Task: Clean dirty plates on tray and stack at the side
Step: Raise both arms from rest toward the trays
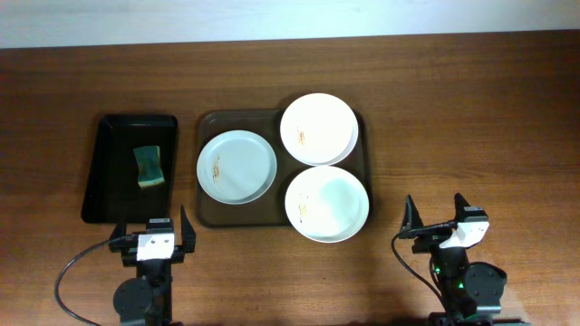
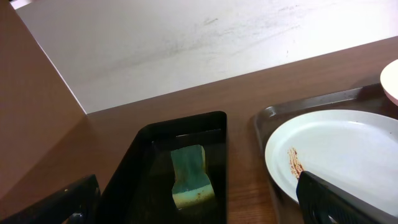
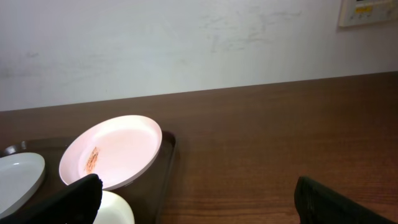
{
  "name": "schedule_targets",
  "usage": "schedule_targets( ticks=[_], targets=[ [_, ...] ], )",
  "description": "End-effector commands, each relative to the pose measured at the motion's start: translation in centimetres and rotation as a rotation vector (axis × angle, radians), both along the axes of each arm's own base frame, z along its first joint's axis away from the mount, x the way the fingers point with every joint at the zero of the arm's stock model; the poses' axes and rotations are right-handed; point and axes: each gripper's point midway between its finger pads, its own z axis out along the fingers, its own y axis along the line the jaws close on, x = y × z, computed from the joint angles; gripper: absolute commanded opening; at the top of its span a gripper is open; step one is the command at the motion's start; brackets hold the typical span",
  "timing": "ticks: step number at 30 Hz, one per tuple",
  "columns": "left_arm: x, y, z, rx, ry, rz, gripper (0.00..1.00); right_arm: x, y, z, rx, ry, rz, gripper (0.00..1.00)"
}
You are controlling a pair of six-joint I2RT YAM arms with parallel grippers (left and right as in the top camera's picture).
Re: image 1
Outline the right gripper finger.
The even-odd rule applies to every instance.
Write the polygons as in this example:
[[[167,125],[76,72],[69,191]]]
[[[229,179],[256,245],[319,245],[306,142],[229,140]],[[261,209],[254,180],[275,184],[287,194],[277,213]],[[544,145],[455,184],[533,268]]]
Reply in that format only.
[[[469,211],[466,210],[466,207],[469,207],[468,201],[461,193],[456,193],[454,196],[454,205],[455,205],[455,222],[463,222],[466,218],[469,217]]]
[[[424,227],[421,216],[411,197],[405,197],[405,210],[401,222],[400,232],[404,234],[417,234]]]

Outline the green yellow sponge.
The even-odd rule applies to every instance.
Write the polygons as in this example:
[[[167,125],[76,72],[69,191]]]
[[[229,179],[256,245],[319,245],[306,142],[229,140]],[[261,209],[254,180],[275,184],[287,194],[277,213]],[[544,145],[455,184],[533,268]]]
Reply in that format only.
[[[138,166],[138,185],[141,189],[156,187],[165,182],[159,146],[149,145],[135,148],[133,155]]]

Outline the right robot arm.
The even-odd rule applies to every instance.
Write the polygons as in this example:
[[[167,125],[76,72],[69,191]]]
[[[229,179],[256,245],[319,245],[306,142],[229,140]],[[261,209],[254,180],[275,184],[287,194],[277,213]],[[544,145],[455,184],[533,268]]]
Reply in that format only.
[[[505,271],[493,264],[471,262],[467,250],[478,245],[489,228],[488,214],[472,206],[460,193],[454,196],[453,219],[424,225],[410,195],[405,198],[401,229],[391,249],[401,265],[425,283],[440,301],[443,312],[432,312],[429,325],[524,325],[520,319],[499,319],[501,298],[507,284]],[[414,254],[430,256],[431,280],[416,273],[397,252],[395,242],[411,239]]]

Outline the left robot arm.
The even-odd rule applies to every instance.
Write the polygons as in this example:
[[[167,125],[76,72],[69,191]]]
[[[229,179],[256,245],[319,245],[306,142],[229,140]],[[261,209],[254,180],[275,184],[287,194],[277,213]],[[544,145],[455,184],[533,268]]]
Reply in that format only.
[[[197,234],[184,208],[180,209],[181,243],[175,241],[174,221],[152,218],[146,229],[128,234],[119,222],[111,233],[109,249],[121,255],[125,267],[136,276],[121,283],[113,295],[121,325],[177,325],[173,319],[171,268],[195,252]]]

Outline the white plate bottom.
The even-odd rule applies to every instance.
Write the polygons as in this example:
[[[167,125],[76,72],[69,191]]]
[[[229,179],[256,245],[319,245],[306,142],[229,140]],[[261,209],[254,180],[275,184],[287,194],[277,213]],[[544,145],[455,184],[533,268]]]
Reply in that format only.
[[[357,234],[371,212],[371,199],[352,173],[334,166],[308,168],[285,193],[293,228],[319,243],[339,243]]]

